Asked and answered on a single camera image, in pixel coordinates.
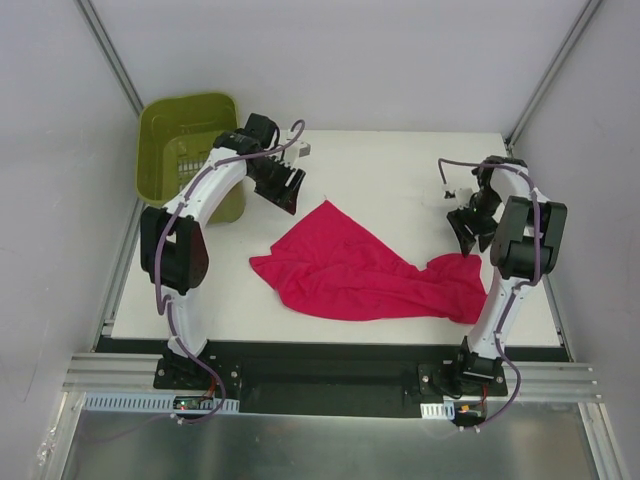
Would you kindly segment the pink t shirt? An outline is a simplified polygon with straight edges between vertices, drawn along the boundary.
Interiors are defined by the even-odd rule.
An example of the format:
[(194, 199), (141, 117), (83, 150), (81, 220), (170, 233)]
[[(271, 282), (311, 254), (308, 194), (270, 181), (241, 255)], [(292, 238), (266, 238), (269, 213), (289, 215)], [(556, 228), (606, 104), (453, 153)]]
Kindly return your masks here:
[(479, 256), (449, 253), (419, 269), (329, 201), (249, 264), (285, 307), (330, 320), (473, 325), (487, 300)]

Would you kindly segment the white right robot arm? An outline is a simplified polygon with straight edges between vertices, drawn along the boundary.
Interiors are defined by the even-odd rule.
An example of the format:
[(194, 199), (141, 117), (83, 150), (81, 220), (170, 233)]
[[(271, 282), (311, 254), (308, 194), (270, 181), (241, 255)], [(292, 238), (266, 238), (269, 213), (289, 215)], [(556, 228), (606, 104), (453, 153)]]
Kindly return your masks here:
[(494, 273), (477, 323), (439, 374), (454, 397), (485, 391), (504, 376), (504, 341), (525, 296), (556, 266), (567, 206), (535, 186), (522, 160), (467, 163), (478, 190), (447, 214), (461, 254), (490, 252)]

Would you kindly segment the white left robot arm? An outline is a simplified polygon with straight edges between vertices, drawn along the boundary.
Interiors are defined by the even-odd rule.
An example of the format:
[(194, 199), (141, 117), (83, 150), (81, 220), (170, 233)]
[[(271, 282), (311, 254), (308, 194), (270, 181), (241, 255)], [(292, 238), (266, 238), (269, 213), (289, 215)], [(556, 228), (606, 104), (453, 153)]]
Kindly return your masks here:
[(201, 357), (208, 339), (198, 311), (198, 292), (209, 270), (204, 228), (231, 190), (251, 179), (255, 193), (295, 214), (304, 170), (296, 161), (309, 155), (299, 119), (282, 132), (269, 117), (253, 113), (246, 124), (221, 133), (195, 176), (161, 207), (148, 206), (140, 219), (140, 263), (154, 286), (156, 310), (168, 322), (162, 370), (188, 388), (221, 381)]

